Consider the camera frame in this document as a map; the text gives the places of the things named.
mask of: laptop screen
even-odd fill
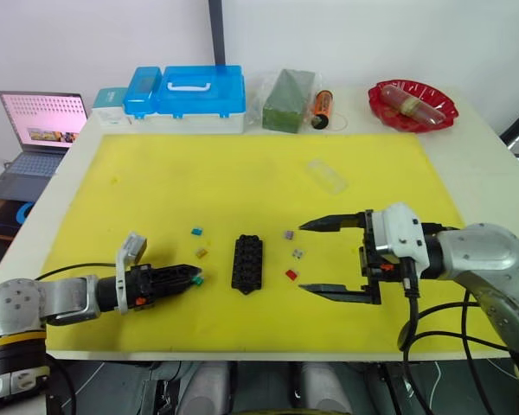
[[[0,99],[24,150],[66,150],[87,121],[79,94],[0,91]]]

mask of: laptop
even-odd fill
[[[77,93],[0,91],[22,148],[0,175],[0,199],[36,201],[87,121]]]

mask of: red plate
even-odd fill
[[[385,85],[395,85],[421,99],[423,102],[426,102],[428,105],[433,106],[446,116],[444,122],[434,127],[427,127],[410,117],[400,114],[398,110],[382,102],[381,89]],[[383,124],[394,127],[398,131],[428,132],[442,130],[443,128],[453,125],[453,119],[459,115],[453,101],[441,91],[434,89],[432,86],[415,82],[414,80],[384,80],[369,89],[368,95],[369,105],[373,113]]]

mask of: green box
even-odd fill
[[[297,133],[307,109],[315,74],[283,69],[263,105],[262,126]]]

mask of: white table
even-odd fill
[[[348,126],[338,133],[392,133],[394,129],[381,124],[368,106],[368,88],[345,88],[334,91],[334,113],[342,114]],[[494,131],[457,94],[450,94],[459,110],[455,125],[447,130],[419,135],[419,141],[438,171],[466,224],[491,222],[507,227],[519,237],[519,162]],[[335,127],[341,124],[334,117]],[[35,278],[42,266],[63,216],[99,148],[104,134],[143,132],[143,127],[100,127],[91,116],[78,140],[63,159],[55,176],[31,211],[30,216],[14,239],[0,264],[0,283],[11,278]],[[165,132],[146,129],[146,132]],[[328,133],[308,128],[310,133]],[[265,134],[258,127],[247,134]],[[402,183],[388,185],[400,186]],[[361,354],[357,361],[400,360],[396,354]],[[88,353],[56,350],[52,353],[63,359],[112,360],[172,360],[172,359],[242,359],[286,360],[286,354],[168,354],[168,353]],[[479,357],[503,356],[502,352],[478,354]],[[414,358],[457,359],[460,354],[416,354]],[[345,360],[350,355],[293,354],[294,360]]]

